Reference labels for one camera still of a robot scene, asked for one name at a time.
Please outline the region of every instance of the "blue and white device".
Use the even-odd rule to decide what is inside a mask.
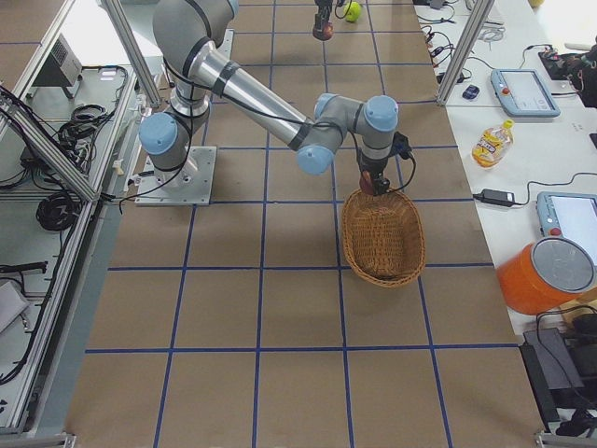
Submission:
[[[537,213],[545,236],[561,236],[587,251],[597,265],[597,195],[542,191]]]
[[[495,69],[491,81],[495,96],[510,117],[549,118],[560,108],[535,70]]]

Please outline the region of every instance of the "blue small object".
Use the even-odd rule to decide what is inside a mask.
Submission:
[[[369,98],[365,103],[365,120],[375,130],[389,133],[398,125],[398,104],[386,95]]]
[[[176,121],[163,112],[147,117],[139,126],[139,140],[152,156],[159,156],[170,149],[177,136]]]
[[[236,17],[239,13],[239,0],[228,0],[228,3],[230,3],[234,17]]]
[[[335,96],[338,95],[335,93],[322,93],[321,95],[319,95],[319,98],[317,98],[317,103],[315,103],[315,112],[313,114],[315,116],[315,119],[319,119],[319,117],[321,117],[321,114],[324,112],[327,103],[329,103],[330,100]]]
[[[466,100],[474,100],[479,95],[479,87],[473,86],[472,84],[463,91],[463,98]]]
[[[334,161],[334,153],[326,147],[307,145],[297,152],[297,163],[309,175],[321,175]]]

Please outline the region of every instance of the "metal mounting plate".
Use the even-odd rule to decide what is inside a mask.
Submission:
[[[192,181],[181,189],[169,191],[156,189],[147,196],[135,198],[137,205],[209,205],[214,180],[216,147],[191,147],[188,156],[199,166],[199,172]],[[153,163],[147,157],[144,171],[153,170]],[[139,193],[146,194],[156,188],[158,182],[155,176],[142,177]]]

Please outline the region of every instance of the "wicker basket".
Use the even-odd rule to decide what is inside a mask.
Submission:
[[[393,191],[370,196],[357,190],[342,208],[344,256],[361,278],[380,287],[400,287],[425,264],[421,220],[414,203]]]

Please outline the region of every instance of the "tennis ball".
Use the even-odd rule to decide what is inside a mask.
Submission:
[[[361,17],[361,6],[356,2],[349,2],[348,5],[344,7],[344,19],[349,21],[350,23],[356,22],[356,20]]]

